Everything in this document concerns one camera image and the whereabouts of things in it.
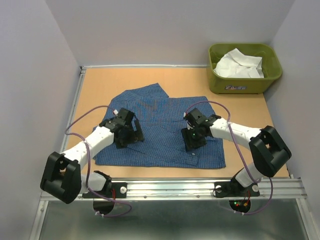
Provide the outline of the blue plaid long sleeve shirt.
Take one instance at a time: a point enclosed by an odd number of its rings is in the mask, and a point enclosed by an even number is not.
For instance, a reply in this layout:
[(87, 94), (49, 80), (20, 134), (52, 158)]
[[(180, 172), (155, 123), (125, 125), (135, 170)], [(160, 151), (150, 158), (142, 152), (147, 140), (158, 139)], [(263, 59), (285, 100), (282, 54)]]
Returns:
[(205, 96), (169, 97), (158, 84), (126, 90), (115, 96), (105, 119), (113, 117), (112, 110), (125, 108), (134, 112), (144, 135), (143, 142), (118, 149), (107, 146), (95, 157), (100, 166), (170, 167), (195, 169), (225, 168), (223, 141), (206, 139), (205, 146), (187, 152), (181, 130), (187, 126), (184, 111), (192, 104), (209, 117), (215, 112)]

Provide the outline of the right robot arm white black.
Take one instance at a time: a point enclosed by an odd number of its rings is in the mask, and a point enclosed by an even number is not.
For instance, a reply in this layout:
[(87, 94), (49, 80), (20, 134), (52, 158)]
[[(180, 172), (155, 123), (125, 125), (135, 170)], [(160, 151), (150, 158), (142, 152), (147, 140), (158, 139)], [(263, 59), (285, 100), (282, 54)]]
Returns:
[(235, 147), (250, 150), (253, 162), (245, 164), (230, 181), (219, 182), (214, 190), (217, 198), (237, 197), (261, 178), (272, 178), (291, 158), (292, 153), (272, 126), (247, 127), (230, 122), (218, 115), (206, 117), (197, 108), (183, 116), (187, 127), (181, 130), (186, 151), (206, 145), (207, 137), (228, 140)]

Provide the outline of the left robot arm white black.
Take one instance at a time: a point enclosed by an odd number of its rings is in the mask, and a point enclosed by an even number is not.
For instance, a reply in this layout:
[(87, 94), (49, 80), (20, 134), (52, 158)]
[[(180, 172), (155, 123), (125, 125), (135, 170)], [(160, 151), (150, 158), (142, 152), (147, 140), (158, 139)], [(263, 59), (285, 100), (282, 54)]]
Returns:
[(121, 108), (113, 111), (114, 117), (103, 120), (87, 137), (79, 134), (80, 142), (61, 153), (52, 152), (46, 161), (40, 188), (53, 197), (69, 204), (79, 194), (94, 191), (100, 197), (111, 193), (111, 177), (101, 171), (88, 171), (91, 160), (104, 148), (115, 145), (122, 149), (143, 142), (144, 135), (135, 113)]

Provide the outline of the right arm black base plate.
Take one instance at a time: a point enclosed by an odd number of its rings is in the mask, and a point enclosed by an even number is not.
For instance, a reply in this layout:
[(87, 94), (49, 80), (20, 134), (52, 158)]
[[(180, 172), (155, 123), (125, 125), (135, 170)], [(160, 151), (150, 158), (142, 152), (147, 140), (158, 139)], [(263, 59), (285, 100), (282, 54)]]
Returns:
[(212, 195), (216, 198), (234, 198), (229, 200), (231, 209), (235, 212), (246, 214), (251, 208), (251, 197), (259, 197), (260, 191), (257, 184), (243, 187), (235, 181), (218, 181), (214, 183)]

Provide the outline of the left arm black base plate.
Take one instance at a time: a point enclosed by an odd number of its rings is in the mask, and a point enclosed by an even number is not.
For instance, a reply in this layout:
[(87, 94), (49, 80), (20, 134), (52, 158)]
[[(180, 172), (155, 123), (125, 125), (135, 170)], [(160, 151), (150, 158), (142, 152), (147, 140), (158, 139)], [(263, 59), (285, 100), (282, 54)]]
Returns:
[(132, 206), (126, 202), (128, 184), (126, 182), (109, 182), (96, 194), (91, 191), (83, 193), (85, 200), (93, 200), (92, 208), (96, 216), (102, 218), (120, 217), (131, 211)]

